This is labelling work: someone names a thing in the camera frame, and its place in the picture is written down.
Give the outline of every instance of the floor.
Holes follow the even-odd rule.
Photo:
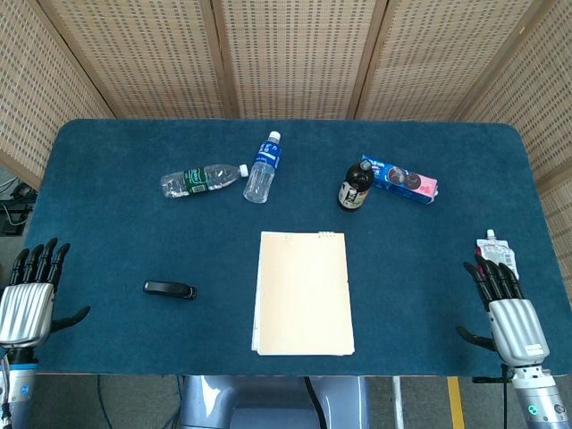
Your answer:
[[[0,184],[11,178],[0,170]],[[23,245],[22,237],[0,237],[0,286]],[[401,377],[404,426],[407,429],[453,429],[450,395],[445,377]],[[558,377],[565,404],[572,404],[572,375]],[[502,428],[502,386],[473,384],[459,379],[462,414],[467,429]],[[179,406],[174,376],[104,375],[101,395],[114,429],[162,429]],[[393,383],[390,377],[370,379],[373,429],[394,429]],[[255,425],[244,424],[252,412],[239,412],[232,429],[276,428],[280,411],[266,410]],[[30,428],[108,429],[97,398],[94,375],[40,375],[31,407]],[[517,399],[509,386],[509,428],[525,428]]]

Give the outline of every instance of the dark glass bottle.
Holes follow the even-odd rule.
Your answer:
[[[346,173],[346,180],[341,184],[338,204],[344,210],[358,210],[367,197],[367,192],[374,183],[372,163],[364,159],[352,165]]]

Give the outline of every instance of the blue tablecloth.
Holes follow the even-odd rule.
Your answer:
[[[159,179],[207,164],[251,164],[268,132],[282,160],[265,205],[246,182],[171,200]],[[356,213],[336,196],[362,154],[439,180],[423,206],[373,189]],[[489,326],[470,276],[475,239],[509,240],[543,323],[547,366],[569,373],[572,323],[517,132],[502,124],[78,120],[61,129],[27,243],[69,241],[55,317],[93,308],[38,350],[47,372],[116,374],[498,374],[462,341]],[[356,352],[260,357],[250,350],[261,231],[345,232]],[[146,280],[198,288],[186,301]]]

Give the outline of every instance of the yellow floor stripe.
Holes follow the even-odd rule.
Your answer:
[[[447,386],[449,387],[450,419],[453,423],[453,429],[465,429],[458,377],[447,377]]]

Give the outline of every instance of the blue label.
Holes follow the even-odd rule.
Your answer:
[[[278,162],[280,161],[280,151],[279,144],[267,140],[260,145],[254,162],[270,164],[274,169],[276,169],[278,168]]]

